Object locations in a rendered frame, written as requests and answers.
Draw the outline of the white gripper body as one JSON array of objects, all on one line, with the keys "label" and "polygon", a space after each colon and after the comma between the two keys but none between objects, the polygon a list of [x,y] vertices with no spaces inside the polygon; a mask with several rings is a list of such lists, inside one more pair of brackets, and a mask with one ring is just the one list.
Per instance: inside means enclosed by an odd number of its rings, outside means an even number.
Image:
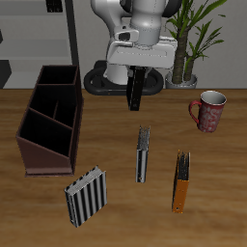
[{"label": "white gripper body", "polygon": [[178,42],[175,39],[161,39],[150,46],[135,46],[130,41],[113,41],[108,49],[109,64],[170,69],[175,60]]}]

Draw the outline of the thin black white striped book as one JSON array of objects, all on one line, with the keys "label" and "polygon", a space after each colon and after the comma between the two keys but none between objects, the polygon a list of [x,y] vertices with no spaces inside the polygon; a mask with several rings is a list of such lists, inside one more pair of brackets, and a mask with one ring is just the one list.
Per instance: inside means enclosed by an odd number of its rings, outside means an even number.
[{"label": "thin black white striped book", "polygon": [[146,181],[146,172],[149,155],[149,143],[150,143],[149,127],[140,127],[136,152],[136,175],[135,181],[144,183]]}]

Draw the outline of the dark brown desk caddy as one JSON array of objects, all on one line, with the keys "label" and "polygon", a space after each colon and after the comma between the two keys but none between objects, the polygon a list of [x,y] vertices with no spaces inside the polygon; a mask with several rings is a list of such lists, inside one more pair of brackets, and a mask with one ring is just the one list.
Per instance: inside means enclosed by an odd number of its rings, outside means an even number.
[{"label": "dark brown desk caddy", "polygon": [[79,67],[42,67],[16,133],[27,177],[74,174],[82,112]]}]

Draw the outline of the orange book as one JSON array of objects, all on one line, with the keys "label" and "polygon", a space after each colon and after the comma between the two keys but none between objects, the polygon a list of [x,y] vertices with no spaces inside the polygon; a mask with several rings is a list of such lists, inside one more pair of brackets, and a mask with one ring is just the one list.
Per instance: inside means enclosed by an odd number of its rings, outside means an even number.
[{"label": "orange book", "polygon": [[172,211],[175,213],[183,213],[186,193],[189,184],[189,168],[190,153],[179,151],[177,166],[174,177]]}]

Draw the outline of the wide black white striped book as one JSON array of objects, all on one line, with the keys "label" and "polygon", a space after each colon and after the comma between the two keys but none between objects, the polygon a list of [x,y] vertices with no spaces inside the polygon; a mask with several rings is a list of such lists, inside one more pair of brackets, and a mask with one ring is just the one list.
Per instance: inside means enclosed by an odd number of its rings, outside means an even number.
[{"label": "wide black white striped book", "polygon": [[78,228],[107,204],[106,172],[95,166],[65,188],[69,220]]}]

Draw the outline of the green pot plant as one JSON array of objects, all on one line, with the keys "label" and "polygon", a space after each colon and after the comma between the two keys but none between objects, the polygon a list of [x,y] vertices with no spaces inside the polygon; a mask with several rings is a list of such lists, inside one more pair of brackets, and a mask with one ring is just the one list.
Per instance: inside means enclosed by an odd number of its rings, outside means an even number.
[{"label": "green pot plant", "polygon": [[208,4],[208,1],[205,1],[198,10],[195,10],[193,8],[194,0],[181,0],[181,9],[166,21],[166,23],[173,24],[175,30],[170,30],[170,34],[178,42],[173,70],[166,75],[167,88],[196,88],[197,78],[192,74],[194,62],[198,58],[206,58],[204,52],[212,45],[223,42],[223,40],[217,40],[220,28],[206,37],[211,20],[201,27],[198,26],[198,23],[226,2],[227,0],[216,0]]}]

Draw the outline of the red mug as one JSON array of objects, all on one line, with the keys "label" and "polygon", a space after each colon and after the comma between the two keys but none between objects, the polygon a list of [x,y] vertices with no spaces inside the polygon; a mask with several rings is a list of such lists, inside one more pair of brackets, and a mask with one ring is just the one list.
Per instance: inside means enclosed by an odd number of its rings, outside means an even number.
[{"label": "red mug", "polygon": [[[201,93],[200,100],[193,100],[188,106],[189,114],[202,132],[214,132],[220,121],[227,98],[216,91],[205,91]],[[192,107],[199,106],[199,115],[195,117]]]}]

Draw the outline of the small black shelf item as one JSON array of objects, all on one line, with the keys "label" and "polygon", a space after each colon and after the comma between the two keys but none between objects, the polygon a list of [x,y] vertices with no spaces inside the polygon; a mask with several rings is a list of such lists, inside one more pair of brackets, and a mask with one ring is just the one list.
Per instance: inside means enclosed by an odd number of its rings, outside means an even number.
[{"label": "small black shelf item", "polygon": [[45,0],[45,4],[49,13],[61,13],[63,11],[62,0]]}]

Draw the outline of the black block beside shelf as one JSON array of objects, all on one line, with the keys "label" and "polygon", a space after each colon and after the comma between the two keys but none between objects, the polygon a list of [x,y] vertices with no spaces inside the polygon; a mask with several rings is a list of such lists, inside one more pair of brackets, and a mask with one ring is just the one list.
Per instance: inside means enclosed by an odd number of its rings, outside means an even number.
[{"label": "black block beside shelf", "polygon": [[3,89],[12,74],[10,61],[0,60],[0,89]]}]

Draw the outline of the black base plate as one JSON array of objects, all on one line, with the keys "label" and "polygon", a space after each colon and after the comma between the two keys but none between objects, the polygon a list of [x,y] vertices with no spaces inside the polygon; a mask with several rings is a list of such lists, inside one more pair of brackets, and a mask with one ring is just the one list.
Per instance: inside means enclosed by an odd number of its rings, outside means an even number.
[{"label": "black base plate", "polygon": [[[84,87],[88,93],[95,96],[126,96],[127,85],[119,85],[109,81],[103,76],[107,69],[107,62],[99,60],[95,66],[84,77]],[[146,69],[135,69],[136,78],[143,79],[143,96],[158,94],[164,86],[163,76],[155,69],[151,69],[148,76],[145,76]]]}]

